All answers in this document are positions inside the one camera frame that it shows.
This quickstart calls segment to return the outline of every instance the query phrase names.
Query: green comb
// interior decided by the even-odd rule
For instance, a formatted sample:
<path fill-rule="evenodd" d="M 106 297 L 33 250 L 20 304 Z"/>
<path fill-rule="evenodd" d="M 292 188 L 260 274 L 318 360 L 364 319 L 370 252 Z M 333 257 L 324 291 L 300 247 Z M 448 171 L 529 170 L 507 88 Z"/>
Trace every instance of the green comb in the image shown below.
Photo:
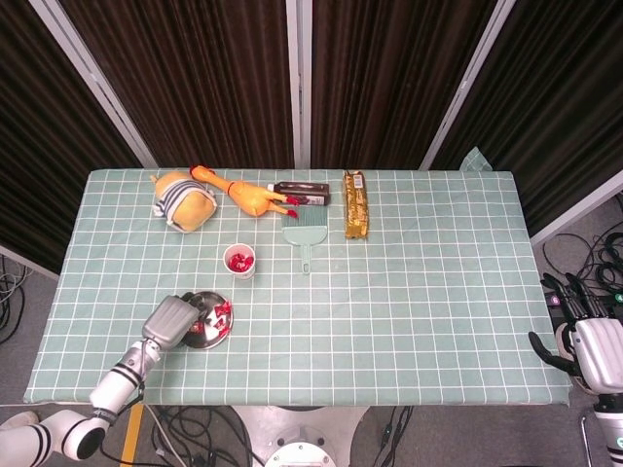
<path fill-rule="evenodd" d="M 326 206 L 299 206 L 298 219 L 281 217 L 283 237 L 288 243 L 301 247 L 303 274 L 312 270 L 312 245 L 324 240 L 329 232 Z"/>

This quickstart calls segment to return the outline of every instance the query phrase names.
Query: metal base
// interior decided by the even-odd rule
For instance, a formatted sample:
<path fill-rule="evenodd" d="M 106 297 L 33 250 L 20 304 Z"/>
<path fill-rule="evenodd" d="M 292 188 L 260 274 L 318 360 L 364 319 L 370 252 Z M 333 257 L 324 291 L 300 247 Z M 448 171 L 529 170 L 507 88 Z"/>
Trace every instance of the metal base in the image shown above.
<path fill-rule="evenodd" d="M 233 409 L 246 425 L 253 451 L 260 458 L 272 462 L 270 465 L 277 466 L 281 465 L 279 461 L 286 461 L 288 466 L 332 467 L 334 463 L 346 467 L 350 465 L 354 432 L 369 407 L 322 407 L 307 412 L 280 407 L 235 406 Z M 281 456 L 282 453 L 294 455 L 294 449 L 309 457 L 303 461 L 303 456 L 300 456 L 292 462 L 290 457 Z M 313 463 L 317 462 L 315 458 L 322 452 L 322 462 Z M 253 465 L 259 466 L 259 463 L 254 461 Z"/>

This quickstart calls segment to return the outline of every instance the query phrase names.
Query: plush toy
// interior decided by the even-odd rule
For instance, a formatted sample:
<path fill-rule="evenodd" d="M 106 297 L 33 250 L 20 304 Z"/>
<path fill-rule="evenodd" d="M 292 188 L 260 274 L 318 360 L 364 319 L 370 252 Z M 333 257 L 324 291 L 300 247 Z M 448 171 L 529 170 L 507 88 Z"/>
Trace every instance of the plush toy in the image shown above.
<path fill-rule="evenodd" d="M 161 178 L 151 176 L 158 202 L 154 214 L 182 233 L 192 232 L 216 210 L 214 193 L 183 172 L 170 172 Z"/>
<path fill-rule="evenodd" d="M 202 165 L 191 167 L 191 175 L 196 180 L 209 183 L 223 190 L 234 200 L 240 209 L 250 216 L 257 217 L 263 215 L 266 211 L 276 211 L 280 214 L 298 218 L 296 211 L 293 209 L 285 209 L 273 202 L 274 200 L 279 200 L 298 205 L 300 202 L 297 198 L 274 193 L 266 188 L 258 187 L 242 180 L 230 182 L 229 180 L 219 177 L 213 170 Z"/>

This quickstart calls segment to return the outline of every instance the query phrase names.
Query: robotic arm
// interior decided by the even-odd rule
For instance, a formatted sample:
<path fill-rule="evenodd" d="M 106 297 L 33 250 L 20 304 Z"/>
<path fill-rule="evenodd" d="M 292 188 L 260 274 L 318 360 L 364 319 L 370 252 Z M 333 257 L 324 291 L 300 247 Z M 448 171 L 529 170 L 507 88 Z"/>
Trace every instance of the robotic arm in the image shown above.
<path fill-rule="evenodd" d="M 541 283 L 556 292 L 567 321 L 562 334 L 562 351 L 552 355 L 536 333 L 529 333 L 532 348 L 548 365 L 577 377 L 597 394 L 594 406 L 605 435 L 613 466 L 623 464 L 623 326 L 610 315 L 597 297 L 572 274 L 568 285 L 550 274 Z"/>
<path fill-rule="evenodd" d="M 35 425 L 0 431 L 0 467 L 41 465 L 53 451 L 74 460 L 91 457 L 108 427 L 127 409 L 124 403 L 160 360 L 160 352 L 178 345 L 200 310 L 191 305 L 193 294 L 166 297 L 143 325 L 143 340 L 135 342 L 91 393 L 91 417 L 60 411 Z"/>

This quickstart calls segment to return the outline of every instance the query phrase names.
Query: metal frame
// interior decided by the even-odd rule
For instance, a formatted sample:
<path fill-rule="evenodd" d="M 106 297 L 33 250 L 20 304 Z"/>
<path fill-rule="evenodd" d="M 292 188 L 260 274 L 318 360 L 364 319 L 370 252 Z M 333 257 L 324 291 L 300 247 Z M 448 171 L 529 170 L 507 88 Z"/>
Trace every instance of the metal frame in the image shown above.
<path fill-rule="evenodd" d="M 58 1 L 29 0 L 29 2 L 66 53 L 115 128 L 126 140 L 136 158 L 146 168 L 158 167 L 158 163 L 147 148 L 117 94 L 106 80 L 82 37 Z"/>
<path fill-rule="evenodd" d="M 489 18 L 489 23 L 480 38 L 480 42 L 474 51 L 474 55 L 471 57 L 471 60 L 469 60 L 467 69 L 465 70 L 465 73 L 460 80 L 460 84 L 458 85 L 457 92 L 455 93 L 455 96 L 446 111 L 446 115 L 441 121 L 441 125 L 437 128 L 437 132 L 435 133 L 435 136 L 426 151 L 424 159 L 421 161 L 420 170 L 429 170 L 432 166 L 433 161 L 437 157 L 437 153 L 439 153 L 441 145 L 448 135 L 448 131 L 450 131 L 450 128 L 455 122 L 458 112 L 460 111 L 465 98 L 469 94 L 471 87 L 476 81 L 476 77 L 478 76 L 478 73 L 480 73 L 483 63 L 487 59 L 487 56 L 495 43 L 495 39 L 497 39 L 499 31 L 506 23 L 506 19 L 513 9 L 513 6 L 515 6 L 515 0 L 497 0 L 494 12 Z"/>
<path fill-rule="evenodd" d="M 21 265 L 24 265 L 27 268 L 31 268 L 33 270 L 36 270 L 37 272 L 40 272 L 43 275 L 49 277 L 50 279 L 54 279 L 56 282 L 58 282 L 58 274 L 56 274 L 55 272 L 52 272 L 49 269 L 45 269 L 43 266 L 39 266 L 38 264 L 33 263 L 30 260 L 27 260 L 23 256 L 17 254 L 14 251 L 9 250 L 8 248 L 5 248 L 2 245 L 0 245 L 0 255 L 4 255 L 7 258 L 10 258 L 13 261 L 16 261 L 16 262 L 20 263 Z"/>
<path fill-rule="evenodd" d="M 285 0 L 294 167 L 312 165 L 312 1 Z"/>
<path fill-rule="evenodd" d="M 572 206 L 570 209 L 560 215 L 556 220 L 554 220 L 546 227 L 541 229 L 538 233 L 533 235 L 530 238 L 532 248 L 552 237 L 560 229 L 568 226 L 569 224 L 572 224 L 580 217 L 584 216 L 599 205 L 608 201 L 610 198 L 612 198 L 614 195 L 622 190 L 623 170 L 618 172 L 593 193 L 585 197 L 582 201 L 576 203 L 574 206 Z"/>

